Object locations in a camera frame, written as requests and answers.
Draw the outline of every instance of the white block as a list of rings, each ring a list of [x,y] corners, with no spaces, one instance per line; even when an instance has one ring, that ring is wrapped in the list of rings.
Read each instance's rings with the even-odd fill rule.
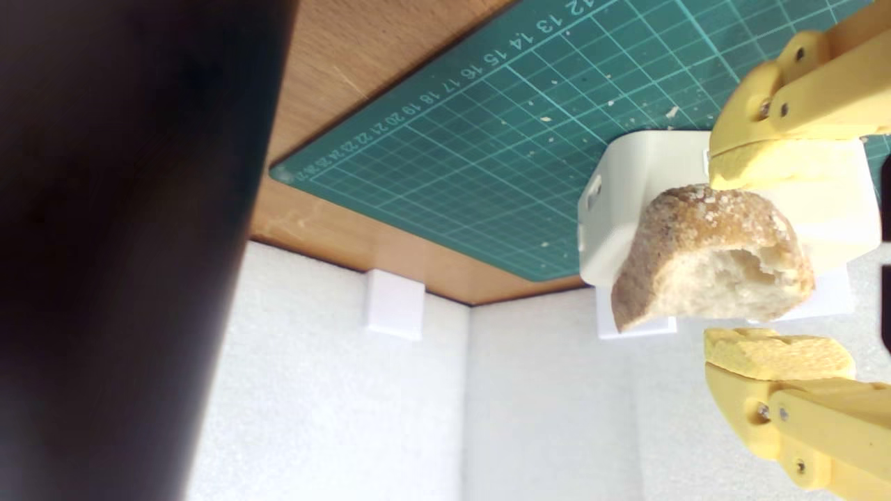
[[[379,269],[365,275],[365,331],[420,341],[424,284]]]
[[[609,144],[578,201],[582,279],[612,285],[647,205],[668,188],[708,182],[708,132],[640,131]],[[881,243],[870,166],[859,140],[850,165],[823,181],[754,190],[792,223],[813,270],[823,275]]]
[[[602,340],[677,333],[677,320],[673,316],[654,318],[620,333],[616,328],[616,319],[612,316],[611,295],[610,287],[594,288],[594,298],[597,301],[597,337]]]

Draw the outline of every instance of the white container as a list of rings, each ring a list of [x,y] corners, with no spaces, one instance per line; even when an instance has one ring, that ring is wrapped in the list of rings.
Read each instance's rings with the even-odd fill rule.
[[[609,144],[578,202],[583,280],[611,289],[647,205],[669,188],[708,182],[708,136],[698,131],[642,131]],[[855,165],[839,168],[848,172],[831,182],[755,190],[792,223],[817,275],[881,243],[879,205],[866,154]]]

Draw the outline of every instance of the bolt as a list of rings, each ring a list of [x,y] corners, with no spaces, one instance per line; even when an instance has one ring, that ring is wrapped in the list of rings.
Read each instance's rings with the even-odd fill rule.
[[[758,415],[763,417],[765,421],[771,420],[771,408],[769,408],[766,404],[759,403],[757,412],[758,412]]]
[[[761,119],[766,119],[767,115],[771,112],[771,100],[765,99],[761,102],[761,106],[758,107],[758,116]]]

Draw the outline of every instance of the yellow foam pad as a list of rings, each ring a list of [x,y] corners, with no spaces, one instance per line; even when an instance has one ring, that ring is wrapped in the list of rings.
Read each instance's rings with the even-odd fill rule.
[[[785,139],[744,144],[708,161],[716,190],[757,189],[775,183],[825,180],[846,172],[863,156],[859,139]]]
[[[830,338],[772,329],[706,329],[705,338],[708,363],[752,379],[854,379],[854,359]]]

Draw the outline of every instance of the bread crust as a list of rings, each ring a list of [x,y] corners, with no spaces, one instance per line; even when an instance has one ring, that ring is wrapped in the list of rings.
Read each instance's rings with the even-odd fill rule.
[[[798,271],[799,300],[777,308],[772,318],[807,299],[813,290],[810,261],[801,251],[792,225],[773,203],[752,192],[717,191],[708,185],[661,193],[643,212],[631,251],[613,285],[611,302],[618,330],[666,315],[653,310],[668,279],[662,272],[675,257],[747,247],[772,247],[779,266]]]

